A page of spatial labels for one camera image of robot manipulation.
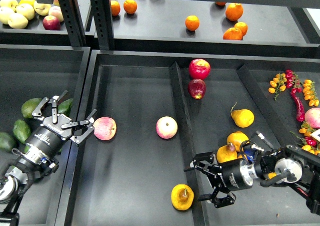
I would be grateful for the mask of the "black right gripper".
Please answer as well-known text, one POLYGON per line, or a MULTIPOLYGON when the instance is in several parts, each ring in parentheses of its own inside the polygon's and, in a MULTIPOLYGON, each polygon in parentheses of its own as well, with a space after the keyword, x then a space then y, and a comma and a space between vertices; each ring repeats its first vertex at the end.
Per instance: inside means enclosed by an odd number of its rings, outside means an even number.
POLYGON ((253 179, 249 176, 248 165, 244 159, 236 159, 218 164, 214 152, 196 154, 189 166, 183 171, 198 170, 206 176, 215 176, 213 192, 202 194, 198 201, 213 203, 215 208, 222 208, 235 203, 236 196, 231 191, 249 189, 253 185, 253 179))

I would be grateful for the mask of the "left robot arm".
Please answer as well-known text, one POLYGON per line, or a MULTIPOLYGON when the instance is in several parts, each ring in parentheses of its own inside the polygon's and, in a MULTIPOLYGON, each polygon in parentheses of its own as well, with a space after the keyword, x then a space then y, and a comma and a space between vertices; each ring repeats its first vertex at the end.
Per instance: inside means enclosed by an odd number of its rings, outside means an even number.
POLYGON ((7 161, 0 171, 0 202, 6 205, 0 213, 1 225, 19 224, 18 208, 24 194, 37 178, 56 172, 59 162, 55 156, 62 146, 69 140, 81 145, 94 131, 96 110, 85 120, 75 122, 59 113, 58 106, 66 94, 44 97, 40 101, 32 116, 41 124, 25 141, 28 151, 18 151, 17 159, 7 161))

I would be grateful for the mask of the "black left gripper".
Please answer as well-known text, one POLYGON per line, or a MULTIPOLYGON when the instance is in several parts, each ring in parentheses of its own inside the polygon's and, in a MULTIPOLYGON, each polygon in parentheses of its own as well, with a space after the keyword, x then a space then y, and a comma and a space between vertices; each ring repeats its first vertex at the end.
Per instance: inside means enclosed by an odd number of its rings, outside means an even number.
POLYGON ((85 120, 76 122, 72 122, 69 117, 58 113, 58 105, 67 97, 67 90, 59 96, 44 97, 32 112, 33 118, 42 121, 42 125, 31 134, 25 144, 30 148, 37 148, 46 158, 53 158, 67 140, 80 146, 94 132, 94 115, 97 109, 93 109, 85 120), (45 118, 43 110, 48 106, 51 108, 51 116, 45 118), (79 130, 83 130, 82 134, 74 135, 74 132, 79 130))

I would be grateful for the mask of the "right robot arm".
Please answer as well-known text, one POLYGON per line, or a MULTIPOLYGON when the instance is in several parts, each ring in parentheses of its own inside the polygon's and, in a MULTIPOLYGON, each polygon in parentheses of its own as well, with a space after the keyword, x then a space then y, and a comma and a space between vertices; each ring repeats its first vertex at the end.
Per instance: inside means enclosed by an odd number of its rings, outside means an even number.
POLYGON ((213 192, 198 197, 216 208, 234 204, 235 191, 252 187, 260 179, 262 187, 289 186, 306 200, 311 213, 320 213, 320 157, 295 145, 279 149, 257 132, 269 147, 244 140, 239 149, 232 142, 217 151, 196 154, 184 171, 198 170, 206 175, 213 192))

